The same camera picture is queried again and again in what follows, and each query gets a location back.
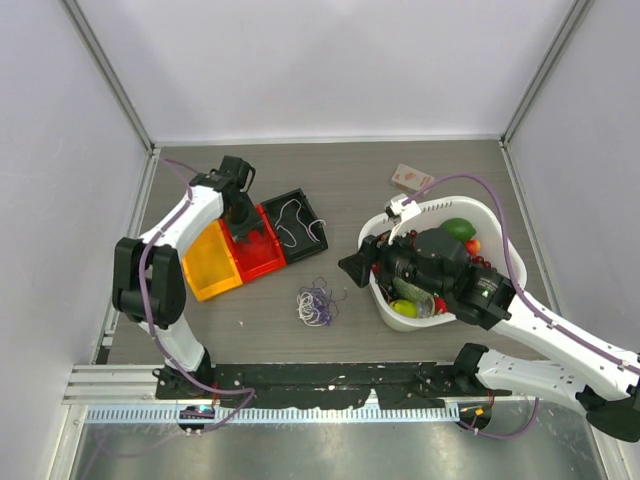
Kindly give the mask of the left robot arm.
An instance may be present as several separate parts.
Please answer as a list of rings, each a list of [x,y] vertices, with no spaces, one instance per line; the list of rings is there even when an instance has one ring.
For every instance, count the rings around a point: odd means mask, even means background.
[[[114,251],[112,304],[145,330],[168,370],[190,398],[214,393],[207,349],[185,317],[186,287],[181,260],[201,233],[222,219],[235,240],[245,241],[264,222],[249,197],[255,168],[225,156],[219,167],[188,180],[181,162],[164,161],[185,184],[182,199],[155,226],[136,238],[121,238]]]

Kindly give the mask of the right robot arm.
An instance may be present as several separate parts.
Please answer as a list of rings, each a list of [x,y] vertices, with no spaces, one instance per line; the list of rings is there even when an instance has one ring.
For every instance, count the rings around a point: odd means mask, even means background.
[[[585,416],[621,441],[639,440],[639,356],[582,330],[543,307],[517,282],[471,260],[464,244],[442,228],[392,239],[369,235],[338,262],[363,288],[371,270],[399,278],[442,299],[466,324],[514,339],[545,356],[518,363],[494,350],[466,345],[451,380],[465,395],[509,390],[542,397]]]

